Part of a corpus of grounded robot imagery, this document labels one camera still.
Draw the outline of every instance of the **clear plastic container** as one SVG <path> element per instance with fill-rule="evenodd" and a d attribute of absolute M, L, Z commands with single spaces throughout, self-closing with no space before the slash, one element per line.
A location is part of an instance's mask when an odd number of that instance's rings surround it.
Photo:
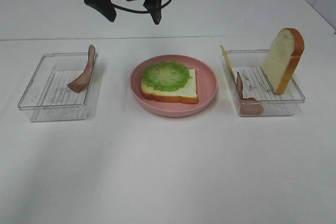
<path fill-rule="evenodd" d="M 305 102 L 305 96 L 293 78 L 283 94 L 273 92 L 261 70 L 268 50 L 232 50 L 226 51 L 226 54 L 224 73 L 240 116 L 294 115 L 299 106 Z M 238 92 L 237 72 L 243 81 L 244 98 Z M 255 101 L 247 101 L 245 98 L 254 98 Z"/>
<path fill-rule="evenodd" d="M 43 55 L 18 109 L 25 112 L 31 122 L 82 120 L 93 115 L 101 84 L 97 57 L 96 52 L 88 87 L 76 93 L 67 84 L 83 72 L 88 53 Z"/>

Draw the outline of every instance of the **pink plate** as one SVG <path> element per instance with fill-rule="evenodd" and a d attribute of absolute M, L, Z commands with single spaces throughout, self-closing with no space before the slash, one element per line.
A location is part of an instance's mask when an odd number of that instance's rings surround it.
<path fill-rule="evenodd" d="M 142 96 L 140 82 L 145 68 L 154 63 L 171 60 L 177 60 L 190 69 L 196 69 L 197 104 L 157 102 L 147 100 Z M 195 114 L 212 102 L 217 89 L 218 82 L 213 70 L 202 61 L 183 55 L 161 55 L 150 58 L 139 64 L 131 75 L 131 90 L 137 102 L 146 110 L 163 116 L 179 117 Z"/>

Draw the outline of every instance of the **white table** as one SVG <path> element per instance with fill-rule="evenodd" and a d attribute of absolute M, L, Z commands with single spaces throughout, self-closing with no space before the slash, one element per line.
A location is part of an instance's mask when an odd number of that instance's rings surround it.
<path fill-rule="evenodd" d="M 1 41 L 0 223 L 335 223 L 334 37 L 307 37 L 295 116 L 242 118 L 219 45 L 268 48 L 273 37 Z M 17 102 L 41 56 L 94 44 L 104 73 L 96 114 L 30 123 Z M 219 91 L 204 111 L 165 118 L 129 86 L 161 54 L 207 63 Z"/>
<path fill-rule="evenodd" d="M 142 9 L 142 2 L 117 3 Z M 0 40 L 275 36 L 283 27 L 334 33 L 305 0 L 173 0 L 158 26 L 149 14 L 119 10 L 110 23 L 83 0 L 0 0 L 0 10 Z"/>

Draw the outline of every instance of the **black cable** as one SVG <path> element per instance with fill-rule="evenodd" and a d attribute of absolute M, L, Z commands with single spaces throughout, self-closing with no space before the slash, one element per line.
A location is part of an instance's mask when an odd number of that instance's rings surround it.
<path fill-rule="evenodd" d="M 119 9 L 119 10 L 123 10 L 125 12 L 129 12 L 129 13 L 136 13 L 136 14 L 149 14 L 151 12 L 154 12 L 154 11 L 157 11 L 157 10 L 162 10 L 163 8 L 165 8 L 168 4 L 170 4 L 172 0 L 168 0 L 166 3 L 164 3 L 163 5 L 161 5 L 160 7 L 156 8 L 156 9 L 153 9 L 151 11 L 149 10 L 133 10 L 133 9 L 129 9 L 129 8 L 126 8 L 126 7 L 122 7 L 120 5 L 116 5 L 114 3 L 111 2 L 112 6 L 116 9 Z"/>

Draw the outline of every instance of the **transparent tray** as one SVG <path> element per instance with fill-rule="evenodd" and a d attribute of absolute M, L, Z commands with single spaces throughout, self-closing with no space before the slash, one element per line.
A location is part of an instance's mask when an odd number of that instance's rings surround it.
<path fill-rule="evenodd" d="M 305 96 L 293 78 L 285 92 L 275 94 L 261 70 L 261 65 L 268 55 L 268 50 L 231 50 L 222 48 L 224 73 L 234 100 L 237 113 L 241 116 L 294 115 Z M 243 81 L 243 97 L 237 86 L 237 72 Z M 244 98 L 255 98 L 246 101 Z"/>
<path fill-rule="evenodd" d="M 82 120 L 93 115 L 101 84 L 97 57 L 96 52 L 88 87 L 76 93 L 67 84 L 83 72 L 88 53 L 43 55 L 18 109 L 24 111 L 31 122 Z"/>

